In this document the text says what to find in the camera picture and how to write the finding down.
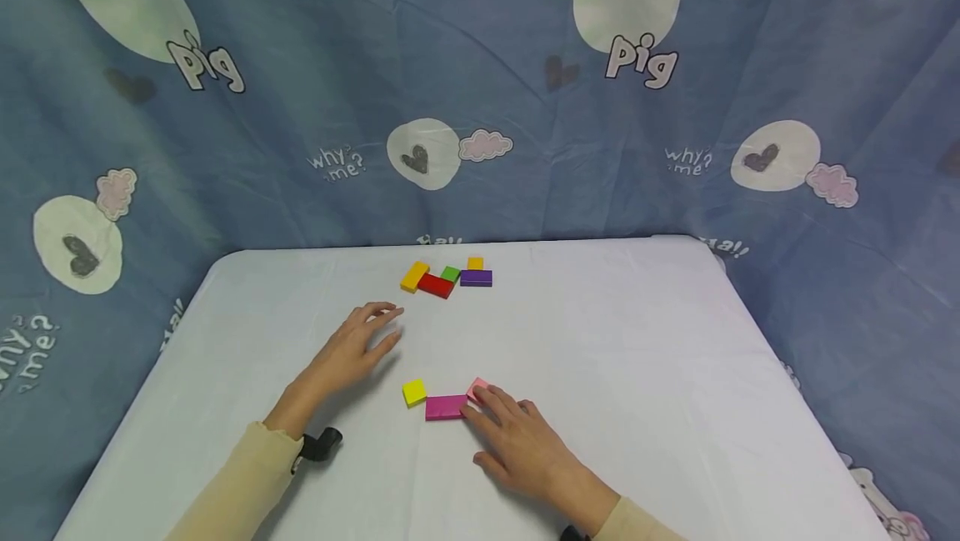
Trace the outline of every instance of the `pink block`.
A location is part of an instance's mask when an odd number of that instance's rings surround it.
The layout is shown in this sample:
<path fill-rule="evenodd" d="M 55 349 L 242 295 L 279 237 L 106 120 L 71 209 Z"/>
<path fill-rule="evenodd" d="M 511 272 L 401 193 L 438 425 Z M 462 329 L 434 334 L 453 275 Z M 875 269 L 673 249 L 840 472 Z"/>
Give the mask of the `pink block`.
<path fill-rule="evenodd" d="M 475 404 L 479 406 L 480 401 L 478 400 L 478 398 L 476 398 L 475 395 L 473 395 L 473 388 L 475 387 L 487 388 L 487 387 L 490 387 L 490 383 L 487 383 L 482 378 L 475 378 L 473 383 L 470 383 L 470 389 L 467 390 L 467 397 L 469 397 L 470 400 L 472 400 Z"/>
<path fill-rule="evenodd" d="M 443 395 L 426 398 L 427 420 L 454 420 L 463 418 L 460 407 L 467 402 L 466 395 Z"/>

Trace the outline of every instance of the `purple block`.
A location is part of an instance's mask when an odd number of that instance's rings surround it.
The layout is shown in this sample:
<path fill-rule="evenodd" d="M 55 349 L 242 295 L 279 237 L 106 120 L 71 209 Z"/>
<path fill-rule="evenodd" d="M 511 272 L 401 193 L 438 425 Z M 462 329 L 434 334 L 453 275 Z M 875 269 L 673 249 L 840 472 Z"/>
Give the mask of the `purple block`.
<path fill-rule="evenodd" d="M 454 420 L 463 418 L 460 407 L 467 402 L 466 395 L 442 395 L 426 398 L 427 420 Z"/>
<path fill-rule="evenodd" d="M 493 270 L 461 270 L 460 287 L 493 287 Z"/>

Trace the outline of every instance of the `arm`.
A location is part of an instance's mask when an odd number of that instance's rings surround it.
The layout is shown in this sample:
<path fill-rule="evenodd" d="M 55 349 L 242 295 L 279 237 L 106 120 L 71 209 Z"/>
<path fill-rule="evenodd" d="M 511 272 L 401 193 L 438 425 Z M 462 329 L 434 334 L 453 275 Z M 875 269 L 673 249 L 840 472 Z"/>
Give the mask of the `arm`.
<path fill-rule="evenodd" d="M 513 401 L 492 385 L 473 393 L 497 419 L 463 406 L 463 416 L 497 452 L 476 453 L 473 461 L 498 483 L 550 503 L 594 541 L 683 541 L 583 466 L 533 402 Z"/>
<path fill-rule="evenodd" d="M 167 541 L 248 541 L 293 479 L 303 432 L 330 395 L 367 377 L 400 340 L 371 337 L 403 313 L 392 303 L 355 308 L 263 422 L 252 423 L 217 476 L 194 499 Z"/>

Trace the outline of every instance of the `text print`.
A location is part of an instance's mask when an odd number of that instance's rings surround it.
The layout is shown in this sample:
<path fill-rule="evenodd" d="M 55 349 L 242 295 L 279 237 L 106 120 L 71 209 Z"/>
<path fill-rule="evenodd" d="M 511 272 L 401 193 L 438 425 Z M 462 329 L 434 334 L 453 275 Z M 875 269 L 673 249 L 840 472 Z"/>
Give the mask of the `text print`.
<path fill-rule="evenodd" d="M 217 48 L 207 55 L 203 53 L 200 43 L 190 31 L 183 31 L 183 36 L 186 37 L 186 43 L 189 47 L 168 41 L 167 50 L 177 67 L 181 69 L 181 74 L 190 88 L 193 88 L 194 91 L 202 91 L 203 81 L 200 80 L 200 77 L 203 73 L 207 73 L 213 80 L 219 80 L 217 74 L 229 80 L 227 88 L 234 93 L 242 93 L 247 90 L 247 85 L 243 82 L 243 76 L 240 75 L 238 66 L 233 61 L 233 57 L 230 57 L 230 52 L 227 49 Z"/>
<path fill-rule="evenodd" d="M 463 243 L 463 237 L 437 237 L 430 239 L 429 235 L 424 235 L 423 237 L 417 237 L 417 243 L 421 245 L 453 245 L 455 243 Z"/>
<path fill-rule="evenodd" d="M 710 168 L 710 163 L 713 162 L 713 154 L 709 149 L 683 148 L 682 151 L 664 149 L 663 153 L 666 154 L 666 169 L 671 173 L 700 176 Z"/>
<path fill-rule="evenodd" d="M 170 343 L 170 338 L 173 337 L 174 333 L 177 331 L 179 326 L 179 321 L 183 319 L 183 302 L 179 297 L 177 301 L 174 302 L 174 314 L 170 316 L 170 328 L 163 331 L 163 343 L 160 343 L 160 351 L 163 351 L 167 347 L 167 343 Z"/>
<path fill-rule="evenodd" d="M 57 344 L 53 333 L 59 327 L 52 325 L 44 314 L 26 321 L 15 315 L 12 320 L 13 326 L 7 327 L 7 333 L 0 338 L 0 393 L 15 383 L 19 383 L 17 393 L 26 393 L 39 384 L 43 365 Z"/>
<path fill-rule="evenodd" d="M 719 240 L 715 238 L 703 238 L 698 237 L 702 240 L 703 243 L 706 243 L 710 249 L 714 252 L 722 252 L 730 254 L 735 258 L 739 258 L 744 255 L 747 251 L 750 251 L 750 247 L 744 247 L 743 242 L 732 242 L 732 240 Z"/>
<path fill-rule="evenodd" d="M 323 170 L 326 174 L 323 180 L 329 183 L 359 176 L 365 173 L 367 169 L 363 164 L 363 156 L 354 151 L 349 145 L 343 145 L 342 149 L 320 149 L 320 155 L 315 158 L 307 158 L 310 166 L 317 170 Z"/>
<path fill-rule="evenodd" d="M 677 67 L 677 60 L 680 54 L 659 53 L 650 54 L 650 48 L 654 47 L 654 36 L 646 33 L 640 37 L 640 43 L 634 46 L 627 41 L 623 35 L 613 37 L 613 43 L 610 48 L 610 59 L 607 60 L 606 78 L 617 78 L 620 68 L 633 65 L 637 73 L 649 73 L 652 78 L 644 81 L 646 88 L 663 88 L 668 85 L 673 76 L 674 68 Z"/>

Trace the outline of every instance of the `beige sleeve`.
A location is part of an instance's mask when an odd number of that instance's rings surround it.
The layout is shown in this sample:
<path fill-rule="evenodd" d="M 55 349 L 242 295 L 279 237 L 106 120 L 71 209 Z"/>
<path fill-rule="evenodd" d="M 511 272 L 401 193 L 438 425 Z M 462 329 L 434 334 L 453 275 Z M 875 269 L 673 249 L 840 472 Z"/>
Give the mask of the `beige sleeve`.
<path fill-rule="evenodd" d="M 620 498 L 593 541 L 684 541 L 625 497 Z"/>
<path fill-rule="evenodd" d="M 303 440 L 252 423 L 166 541 L 250 541 L 290 485 L 302 447 Z"/>

